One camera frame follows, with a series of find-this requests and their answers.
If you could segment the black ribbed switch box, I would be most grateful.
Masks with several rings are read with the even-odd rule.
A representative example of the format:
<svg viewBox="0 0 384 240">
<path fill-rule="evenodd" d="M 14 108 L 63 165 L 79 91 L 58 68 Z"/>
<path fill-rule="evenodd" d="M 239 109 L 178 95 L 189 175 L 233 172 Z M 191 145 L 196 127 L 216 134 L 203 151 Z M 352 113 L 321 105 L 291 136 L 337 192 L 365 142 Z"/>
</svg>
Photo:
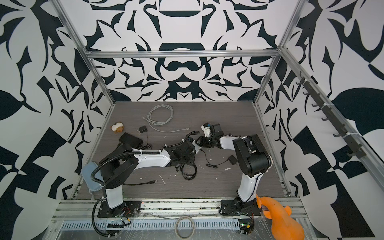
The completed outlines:
<svg viewBox="0 0 384 240">
<path fill-rule="evenodd" d="M 130 135 L 128 133 L 123 133 L 123 135 L 119 138 L 118 147 L 123 144 L 128 144 L 130 147 L 134 149 L 139 149 L 142 146 L 143 142 L 144 142 L 143 140 L 133 135 Z"/>
</svg>

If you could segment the white network switch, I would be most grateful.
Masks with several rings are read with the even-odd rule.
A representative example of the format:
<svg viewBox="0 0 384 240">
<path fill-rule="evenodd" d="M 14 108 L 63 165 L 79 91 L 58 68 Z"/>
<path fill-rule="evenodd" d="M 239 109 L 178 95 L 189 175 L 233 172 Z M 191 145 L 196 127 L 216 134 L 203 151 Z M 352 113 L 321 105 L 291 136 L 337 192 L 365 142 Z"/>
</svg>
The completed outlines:
<svg viewBox="0 0 384 240">
<path fill-rule="evenodd" d="M 201 144 L 200 144 L 200 142 L 198 140 L 194 140 L 193 141 L 193 145 L 195 147 L 196 153 L 202 148 Z"/>
</svg>

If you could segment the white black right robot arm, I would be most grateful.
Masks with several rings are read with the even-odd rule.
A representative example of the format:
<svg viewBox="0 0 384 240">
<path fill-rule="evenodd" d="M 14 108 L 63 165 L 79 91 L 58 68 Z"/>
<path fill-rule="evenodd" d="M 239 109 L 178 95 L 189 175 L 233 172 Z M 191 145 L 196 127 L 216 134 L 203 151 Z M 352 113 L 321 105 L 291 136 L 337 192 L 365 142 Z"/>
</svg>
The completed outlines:
<svg viewBox="0 0 384 240">
<path fill-rule="evenodd" d="M 273 159 L 267 152 L 258 135 L 234 136 L 225 135 L 220 124 L 203 124 L 203 135 L 197 145 L 201 148 L 219 148 L 232 150 L 242 171 L 241 184 L 237 195 L 243 203 L 253 201 L 262 176 L 273 165 Z"/>
</svg>

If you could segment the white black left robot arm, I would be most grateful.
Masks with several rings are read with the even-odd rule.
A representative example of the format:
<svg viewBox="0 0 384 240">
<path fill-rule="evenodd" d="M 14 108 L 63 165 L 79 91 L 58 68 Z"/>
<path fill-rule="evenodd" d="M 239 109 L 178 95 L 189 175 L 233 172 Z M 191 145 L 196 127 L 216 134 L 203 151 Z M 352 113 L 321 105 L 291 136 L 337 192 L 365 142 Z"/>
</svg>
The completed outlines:
<svg viewBox="0 0 384 240">
<path fill-rule="evenodd" d="M 135 170 L 191 166 L 197 151 L 189 140 L 157 151 L 138 150 L 123 144 L 99 162 L 91 173 L 91 180 L 101 185 L 108 207 L 113 210 L 124 203 L 123 184 Z"/>
</svg>

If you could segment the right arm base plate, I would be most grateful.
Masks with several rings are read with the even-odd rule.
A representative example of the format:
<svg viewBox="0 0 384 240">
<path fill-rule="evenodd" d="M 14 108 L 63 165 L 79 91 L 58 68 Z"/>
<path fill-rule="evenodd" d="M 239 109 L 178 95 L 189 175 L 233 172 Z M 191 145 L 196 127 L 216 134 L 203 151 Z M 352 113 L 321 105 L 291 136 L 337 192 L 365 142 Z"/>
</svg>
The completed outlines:
<svg viewBox="0 0 384 240">
<path fill-rule="evenodd" d="M 234 200 L 221 200 L 219 214 L 222 216 L 260 216 L 261 210 L 257 207 L 255 200 L 250 202 L 242 202 L 240 198 Z"/>
</svg>

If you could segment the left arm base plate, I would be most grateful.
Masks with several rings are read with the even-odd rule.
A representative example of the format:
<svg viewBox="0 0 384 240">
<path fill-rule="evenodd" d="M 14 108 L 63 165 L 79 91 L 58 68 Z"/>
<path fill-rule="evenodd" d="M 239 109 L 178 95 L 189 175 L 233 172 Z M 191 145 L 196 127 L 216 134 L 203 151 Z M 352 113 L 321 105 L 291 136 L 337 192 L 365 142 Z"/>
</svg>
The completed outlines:
<svg viewBox="0 0 384 240">
<path fill-rule="evenodd" d="M 141 201 L 124 201 L 123 204 L 118 207 L 111 209 L 106 201 L 103 201 L 100 207 L 97 208 L 98 218 L 114 218 L 114 217 L 124 217 L 130 218 L 135 214 L 140 213 L 141 210 Z"/>
</svg>

